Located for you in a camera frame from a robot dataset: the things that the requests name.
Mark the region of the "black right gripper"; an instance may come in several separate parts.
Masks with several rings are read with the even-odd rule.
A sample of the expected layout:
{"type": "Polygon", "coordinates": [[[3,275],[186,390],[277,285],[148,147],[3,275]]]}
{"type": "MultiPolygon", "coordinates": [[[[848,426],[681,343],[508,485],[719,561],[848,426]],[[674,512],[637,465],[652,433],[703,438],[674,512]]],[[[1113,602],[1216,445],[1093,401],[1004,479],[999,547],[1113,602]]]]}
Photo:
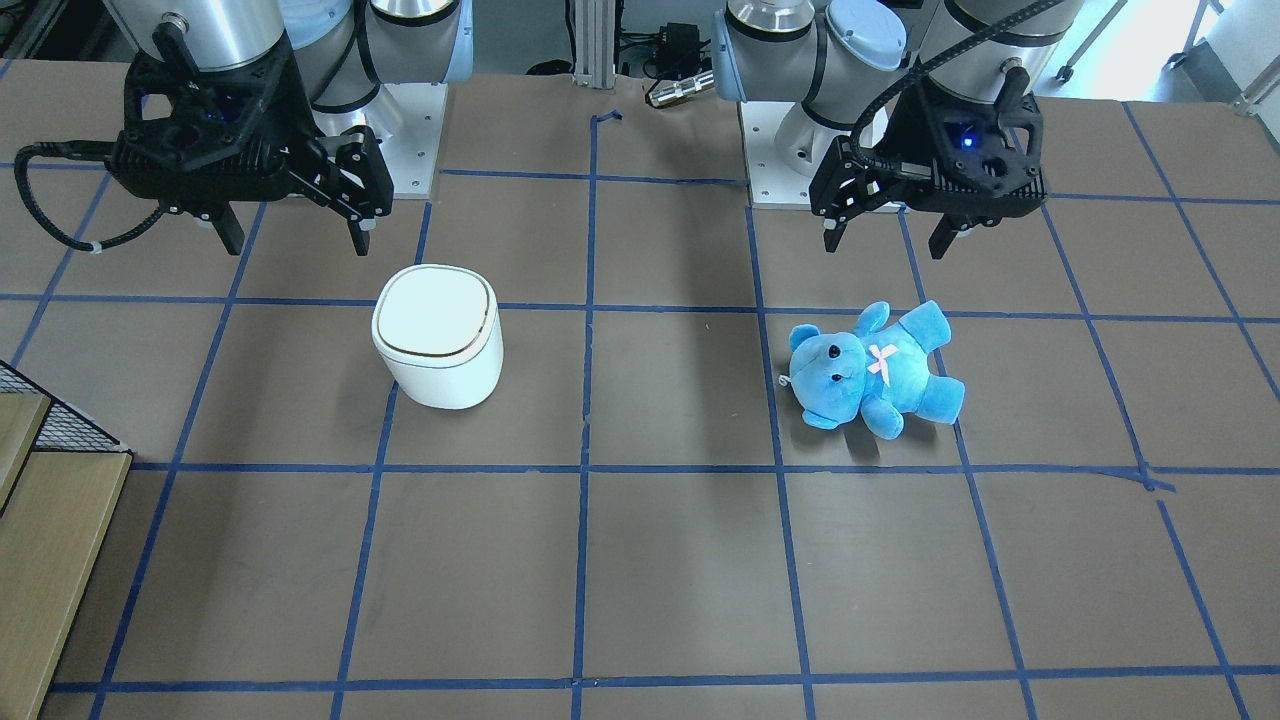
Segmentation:
{"type": "Polygon", "coordinates": [[[246,233],[230,202],[300,195],[347,220],[355,252],[394,206],[394,183],[371,127],[321,136],[282,23],[257,37],[252,56],[206,67],[192,22],[159,22],[154,51],[125,76],[124,124],[105,165],[134,196],[165,211],[204,217],[232,256],[246,233]]]}

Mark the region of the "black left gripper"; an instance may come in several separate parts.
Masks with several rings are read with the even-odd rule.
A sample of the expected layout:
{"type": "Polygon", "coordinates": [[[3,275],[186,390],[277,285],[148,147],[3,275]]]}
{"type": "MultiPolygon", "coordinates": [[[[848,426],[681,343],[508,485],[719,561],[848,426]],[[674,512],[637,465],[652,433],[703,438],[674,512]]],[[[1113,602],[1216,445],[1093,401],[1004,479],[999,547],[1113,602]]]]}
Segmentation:
{"type": "Polygon", "coordinates": [[[904,90],[883,138],[869,152],[855,135],[832,138],[809,184],[824,251],[835,252],[850,220],[883,202],[942,214],[928,238],[941,260],[973,218],[1020,218],[1050,196],[1041,161],[1044,118],[1027,68],[998,72],[992,102],[965,100],[932,78],[904,90]]]}

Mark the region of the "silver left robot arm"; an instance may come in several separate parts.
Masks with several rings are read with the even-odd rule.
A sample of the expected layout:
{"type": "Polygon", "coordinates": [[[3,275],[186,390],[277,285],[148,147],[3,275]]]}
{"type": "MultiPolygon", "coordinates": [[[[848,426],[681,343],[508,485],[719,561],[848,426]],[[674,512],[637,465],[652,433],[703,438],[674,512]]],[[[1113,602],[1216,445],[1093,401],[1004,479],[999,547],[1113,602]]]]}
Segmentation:
{"type": "Polygon", "coordinates": [[[933,213],[933,259],[1050,196],[1033,94],[1078,1],[728,1],[710,41],[717,94],[788,102],[812,214],[833,252],[855,218],[933,213]]]}

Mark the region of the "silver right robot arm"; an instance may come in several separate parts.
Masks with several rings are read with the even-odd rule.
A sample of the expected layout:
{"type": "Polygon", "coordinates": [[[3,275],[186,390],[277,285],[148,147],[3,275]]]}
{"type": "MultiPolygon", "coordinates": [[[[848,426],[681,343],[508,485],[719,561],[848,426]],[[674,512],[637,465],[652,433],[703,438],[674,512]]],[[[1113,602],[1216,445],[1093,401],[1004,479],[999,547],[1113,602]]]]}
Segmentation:
{"type": "Polygon", "coordinates": [[[407,190],[413,127],[393,85],[453,85],[475,63],[470,1],[110,1],[136,46],[105,167],[160,213],[241,254],[238,202],[305,197],[356,254],[407,190]]]}

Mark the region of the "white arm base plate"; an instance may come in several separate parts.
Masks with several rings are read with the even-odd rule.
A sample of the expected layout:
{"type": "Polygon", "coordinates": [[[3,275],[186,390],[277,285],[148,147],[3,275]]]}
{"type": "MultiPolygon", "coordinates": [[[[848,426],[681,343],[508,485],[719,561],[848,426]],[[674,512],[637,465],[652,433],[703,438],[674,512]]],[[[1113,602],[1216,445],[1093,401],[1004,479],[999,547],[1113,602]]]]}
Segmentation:
{"type": "Polygon", "coordinates": [[[429,200],[436,177],[449,85],[383,85],[369,102],[348,111],[314,109],[317,127],[337,136],[367,126],[380,141],[396,199],[429,200]]]}
{"type": "Polygon", "coordinates": [[[753,208],[808,211],[810,182],[840,132],[797,102],[740,102],[739,118],[753,208]]]}

